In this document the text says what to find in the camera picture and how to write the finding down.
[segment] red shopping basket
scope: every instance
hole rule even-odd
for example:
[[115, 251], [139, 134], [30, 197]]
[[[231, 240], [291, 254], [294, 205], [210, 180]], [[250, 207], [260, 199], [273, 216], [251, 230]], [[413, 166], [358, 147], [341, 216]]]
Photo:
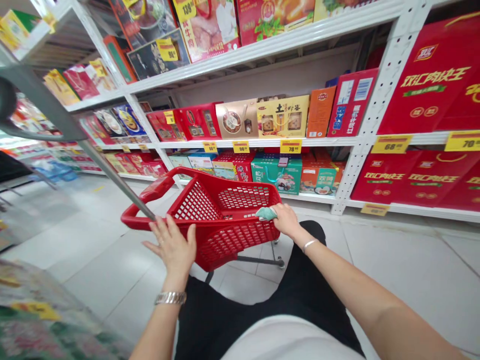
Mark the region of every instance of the red shopping basket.
[[[259, 221], [261, 207], [281, 202], [272, 184], [226, 180], [193, 170], [176, 167], [163, 181], [155, 181], [141, 194], [144, 203], [161, 198], [175, 183], [173, 176], [185, 174], [192, 180], [167, 211], [185, 238], [191, 224], [196, 224], [195, 262], [206, 272], [236, 260], [242, 250], [273, 241], [280, 232], [273, 221]], [[130, 205], [121, 221], [131, 229], [150, 230], [148, 217], [137, 217], [139, 208]]]

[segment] tiled floor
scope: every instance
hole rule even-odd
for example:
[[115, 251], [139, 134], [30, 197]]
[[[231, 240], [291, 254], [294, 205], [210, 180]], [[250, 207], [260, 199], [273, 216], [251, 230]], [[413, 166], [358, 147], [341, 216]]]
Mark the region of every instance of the tiled floor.
[[[146, 182], [130, 182], [140, 193]], [[3, 193], [14, 204], [0, 217], [21, 242], [4, 252], [49, 271], [104, 323], [135, 343], [149, 319], [166, 274], [162, 261], [140, 242], [146, 231], [130, 230], [120, 214], [130, 201], [108, 179], [85, 175], [53, 191], [42, 183]], [[171, 189], [151, 209], [165, 215], [179, 190]], [[480, 359], [480, 226], [389, 213], [385, 218], [347, 209], [330, 215], [326, 205], [289, 201], [300, 220], [316, 220], [329, 248], [404, 300], [440, 334], [472, 359]], [[275, 256], [288, 263], [293, 243], [282, 236]], [[244, 255], [272, 258], [269, 243]], [[194, 264], [191, 274], [207, 274]], [[215, 271], [211, 286], [235, 301], [254, 304], [277, 288], [283, 271], [272, 265], [231, 262]], [[378, 359], [353, 319], [367, 359]]]

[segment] black pants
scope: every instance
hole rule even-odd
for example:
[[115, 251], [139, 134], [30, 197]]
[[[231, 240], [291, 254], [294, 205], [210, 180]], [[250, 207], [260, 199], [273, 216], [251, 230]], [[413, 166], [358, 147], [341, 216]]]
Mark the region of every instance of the black pants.
[[[318, 223], [308, 220], [300, 225], [326, 245], [325, 233]], [[186, 292], [187, 302], [178, 316], [175, 360], [220, 360], [248, 328], [274, 315], [305, 319], [364, 355], [345, 306], [296, 245], [278, 289], [264, 302], [240, 304], [191, 276]]]

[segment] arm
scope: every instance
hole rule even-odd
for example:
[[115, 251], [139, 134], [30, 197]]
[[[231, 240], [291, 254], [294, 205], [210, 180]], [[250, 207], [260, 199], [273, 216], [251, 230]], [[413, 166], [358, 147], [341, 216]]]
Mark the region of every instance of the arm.
[[[170, 215], [166, 216], [166, 221], [168, 227], [161, 217], [149, 224], [158, 245], [148, 241], [142, 244], [161, 257], [165, 264], [166, 278], [161, 291], [181, 293], [185, 291], [197, 254], [195, 225], [188, 228], [187, 241]], [[156, 305], [130, 360], [170, 360], [179, 312], [180, 305], [177, 304]]]
[[[273, 207], [274, 224], [301, 249], [312, 236], [288, 205]], [[335, 294], [358, 321], [383, 360], [465, 359], [398, 297], [317, 241], [305, 250]]]

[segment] person's left hand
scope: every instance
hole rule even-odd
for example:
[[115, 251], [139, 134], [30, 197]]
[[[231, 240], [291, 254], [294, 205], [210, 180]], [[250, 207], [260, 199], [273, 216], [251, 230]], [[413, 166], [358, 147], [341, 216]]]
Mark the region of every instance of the person's left hand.
[[166, 216], [166, 224], [160, 216], [156, 216], [156, 222], [150, 222], [149, 225], [158, 245], [149, 241], [143, 241], [142, 244], [163, 260], [168, 278], [186, 278], [197, 255], [195, 224], [188, 228], [187, 240], [170, 215]]

